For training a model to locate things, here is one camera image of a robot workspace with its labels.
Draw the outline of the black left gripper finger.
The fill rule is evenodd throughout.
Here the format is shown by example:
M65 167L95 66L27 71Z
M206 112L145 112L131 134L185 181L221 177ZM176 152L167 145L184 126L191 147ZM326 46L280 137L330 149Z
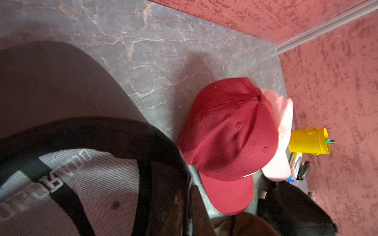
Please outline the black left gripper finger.
M191 187L191 213L194 236L215 236L216 233L203 203L201 193L196 185Z

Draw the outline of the brown baseball cap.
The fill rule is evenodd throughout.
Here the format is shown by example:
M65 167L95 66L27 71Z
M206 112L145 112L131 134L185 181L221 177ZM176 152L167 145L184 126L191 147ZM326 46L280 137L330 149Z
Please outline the brown baseball cap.
M217 236L279 236L264 219L242 212L214 228Z

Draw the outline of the black cap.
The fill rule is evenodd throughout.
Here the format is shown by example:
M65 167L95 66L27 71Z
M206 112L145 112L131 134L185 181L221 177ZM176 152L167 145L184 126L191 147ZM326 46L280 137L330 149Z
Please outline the black cap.
M283 181L270 184L258 200L257 215L281 236L335 236L331 217L298 187Z

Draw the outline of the pink baseball cap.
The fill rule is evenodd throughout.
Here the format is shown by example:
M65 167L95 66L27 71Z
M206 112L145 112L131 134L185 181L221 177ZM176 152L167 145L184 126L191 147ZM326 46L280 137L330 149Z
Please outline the pink baseball cap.
M262 168L266 178L281 182L289 178L291 168L286 150L289 145L293 123L293 102L272 90L263 89L262 94L270 101L273 108L279 141L277 151L270 162Z

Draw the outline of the dark red baseball cap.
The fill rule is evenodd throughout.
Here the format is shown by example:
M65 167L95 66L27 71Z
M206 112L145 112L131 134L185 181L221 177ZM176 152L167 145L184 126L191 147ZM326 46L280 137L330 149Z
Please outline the dark red baseball cap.
M278 142L273 108L261 89L248 78L229 78L196 96L178 147L214 208L236 215L251 204L253 174L272 160Z

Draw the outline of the grey baseball cap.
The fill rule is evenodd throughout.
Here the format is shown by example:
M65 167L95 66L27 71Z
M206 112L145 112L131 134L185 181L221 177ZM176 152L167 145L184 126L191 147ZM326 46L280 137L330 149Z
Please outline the grey baseball cap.
M1 235L188 236L191 175L82 50L1 50Z

